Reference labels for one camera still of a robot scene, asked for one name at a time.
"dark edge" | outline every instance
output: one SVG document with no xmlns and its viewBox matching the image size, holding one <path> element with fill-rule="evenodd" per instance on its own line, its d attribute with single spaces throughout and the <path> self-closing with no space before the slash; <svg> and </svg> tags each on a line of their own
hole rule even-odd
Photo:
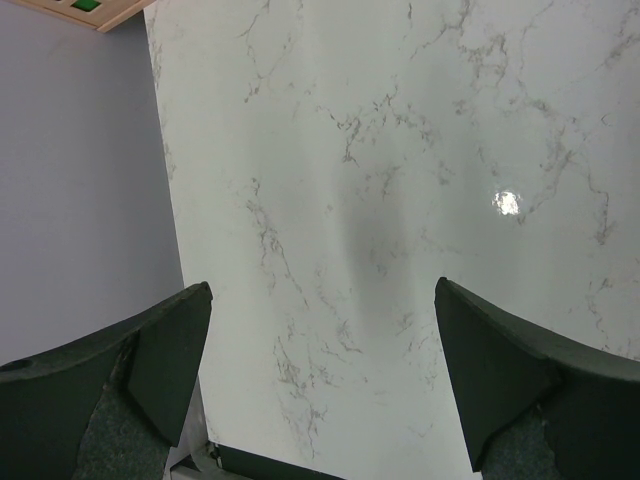
<svg viewBox="0 0 640 480">
<path fill-rule="evenodd" d="M 451 380 L 451 384 L 453 388 L 456 407 L 458 410 L 458 415 L 460 417 L 460 423 L 462 425 L 462 430 L 465 437 L 465 443 L 466 443 L 467 451 L 469 454 L 469 461 L 471 463 L 473 471 L 478 472 L 481 470 L 482 462 L 486 456 L 488 445 L 491 442 L 491 440 L 494 439 L 501 432 L 503 432 L 505 429 L 513 425 L 529 409 L 533 408 L 540 401 L 542 401 L 545 398 L 548 398 L 550 395 L 556 392 L 557 389 L 561 387 L 563 380 L 559 370 L 554 367 L 553 363 L 548 358 L 540 355 L 539 352 L 535 352 L 531 350 L 530 348 L 528 348 L 527 345 L 523 345 L 521 342 L 514 342 L 513 339 L 510 338 L 508 335 L 505 335 L 505 333 L 501 329 L 496 328 L 496 326 L 493 324 L 491 319 L 488 318 L 487 314 L 483 310 L 478 308 L 476 305 L 471 303 L 469 299 L 466 298 L 456 287 L 457 285 L 455 283 L 450 282 L 445 277 L 442 277 L 438 280 L 438 283 L 436 286 L 436 302 L 435 302 L 436 317 L 437 317 L 441 342 L 443 346 L 443 351 L 445 354 L 447 370 L 449 372 L 449 378 Z M 484 412 L 475 412 L 473 414 L 470 414 L 470 412 L 467 411 L 469 409 L 468 405 L 470 404 L 473 405 L 474 403 L 476 403 L 477 398 L 476 397 L 471 398 L 467 394 L 461 393 L 459 391 L 459 388 L 457 388 L 461 380 L 461 378 L 459 377 L 464 377 L 465 371 L 461 367 L 457 368 L 456 366 L 454 366 L 456 361 L 452 358 L 453 354 L 451 354 L 450 350 L 455 349 L 455 345 L 452 347 L 453 342 L 451 342 L 450 339 L 447 338 L 448 336 L 446 334 L 446 331 L 443 330 L 443 325 L 445 325 L 449 320 L 443 319 L 441 302 L 443 301 L 442 300 L 443 296 L 447 296 L 447 295 L 449 295 L 450 298 L 453 297 L 458 302 L 460 302 L 460 306 L 462 306 L 468 311 L 467 313 L 468 315 L 473 315 L 477 317 L 477 319 L 480 320 L 481 322 L 480 328 L 488 332 L 490 335 L 493 335 L 495 337 L 494 341 L 498 341 L 498 343 L 504 344 L 504 346 L 506 346 L 508 349 L 513 350 L 512 353 L 501 352 L 503 356 L 506 355 L 505 358 L 512 356 L 514 352 L 518 352 L 516 353 L 516 358 L 514 358 L 514 360 L 517 360 L 517 357 L 521 357 L 520 361 L 524 361 L 527 357 L 529 358 L 529 360 L 527 361 L 529 365 L 525 367 L 523 364 L 524 372 L 533 373 L 535 371 L 538 371 L 537 381 L 533 382 L 533 383 L 536 383 L 537 386 L 533 385 L 532 381 L 528 379 L 526 382 L 528 384 L 528 387 L 525 390 L 529 390 L 529 392 L 524 395 L 521 395 L 520 399 L 516 400 L 513 398 L 508 398 L 508 399 L 500 398 L 500 395 L 504 394 L 504 392 L 501 392 L 500 394 L 496 394 L 495 396 L 496 401 L 490 402 L 490 403 L 498 405 L 499 402 L 497 400 L 501 400 L 503 403 L 504 403 L 504 400 L 506 400 L 508 403 L 511 403 L 512 405 L 510 405 L 510 407 L 507 409 L 508 411 L 502 409 L 499 412 L 494 412 L 492 416 L 494 417 L 495 426 L 491 428 L 490 431 L 487 431 L 485 433 L 475 431 L 475 428 L 476 428 L 475 425 L 478 424 L 478 422 L 476 422 L 476 419 L 478 416 L 486 417 L 489 414 L 489 412 L 484 411 Z M 490 386 L 486 384 L 482 385 L 482 388 L 484 389 L 485 397 L 487 398 L 491 398 L 493 391 L 497 390 L 497 389 L 490 388 Z M 478 442 L 478 439 L 477 439 L 478 436 L 482 437 L 482 440 L 480 442 Z"/>
<path fill-rule="evenodd" d="M 217 445 L 217 450 L 223 470 L 252 480 L 342 480 L 225 445 Z"/>
<path fill-rule="evenodd" d="M 206 282 L 143 326 L 126 381 L 128 393 L 172 446 L 177 447 L 209 329 L 213 295 Z"/>
<path fill-rule="evenodd" d="M 30 380 L 77 367 L 95 356 L 114 348 L 144 326 L 152 325 L 159 319 L 164 318 L 167 311 L 172 310 L 185 300 L 189 300 L 203 288 L 207 289 L 209 295 L 211 295 L 206 282 L 192 285 L 160 303 L 113 325 L 51 350 L 2 365 L 2 368 L 0 368 L 0 383 Z"/>
</svg>

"wooden frame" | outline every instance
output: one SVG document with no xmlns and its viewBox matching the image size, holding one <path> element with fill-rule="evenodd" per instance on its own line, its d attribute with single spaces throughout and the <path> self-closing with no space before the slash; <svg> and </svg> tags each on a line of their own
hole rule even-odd
<svg viewBox="0 0 640 480">
<path fill-rule="evenodd" d="M 100 5 L 90 12 L 74 7 L 77 0 L 10 1 L 104 33 L 151 5 L 155 0 L 97 0 Z"/>
</svg>

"gray marble veining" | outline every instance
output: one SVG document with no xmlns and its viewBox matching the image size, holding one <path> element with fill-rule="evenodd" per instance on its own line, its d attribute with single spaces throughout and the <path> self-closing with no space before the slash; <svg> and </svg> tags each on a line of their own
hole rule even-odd
<svg viewBox="0 0 640 480">
<path fill-rule="evenodd" d="M 185 281 L 217 297 L 213 440 L 355 480 L 475 478 L 443 275 L 640 357 L 639 9 L 146 10 Z"/>
</svg>

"gray textured fabric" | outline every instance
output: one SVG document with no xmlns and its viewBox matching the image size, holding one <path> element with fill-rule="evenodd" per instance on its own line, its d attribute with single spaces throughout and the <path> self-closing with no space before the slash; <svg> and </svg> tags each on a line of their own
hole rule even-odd
<svg viewBox="0 0 640 480">
<path fill-rule="evenodd" d="M 124 342 L 89 420 L 72 480 L 160 480 L 169 453 L 124 388 L 135 339 Z"/>
<path fill-rule="evenodd" d="M 544 423 L 533 408 L 499 433 L 487 449 L 484 480 L 564 480 L 544 438 Z"/>
</svg>

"white marble surface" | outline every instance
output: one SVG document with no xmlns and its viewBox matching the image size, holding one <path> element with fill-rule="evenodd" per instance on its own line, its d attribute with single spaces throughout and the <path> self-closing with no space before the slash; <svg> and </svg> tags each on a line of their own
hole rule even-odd
<svg viewBox="0 0 640 480">
<path fill-rule="evenodd" d="M 474 478 L 442 275 L 640 357 L 639 8 L 146 11 L 185 282 L 217 296 L 212 440 L 347 479 Z"/>
</svg>

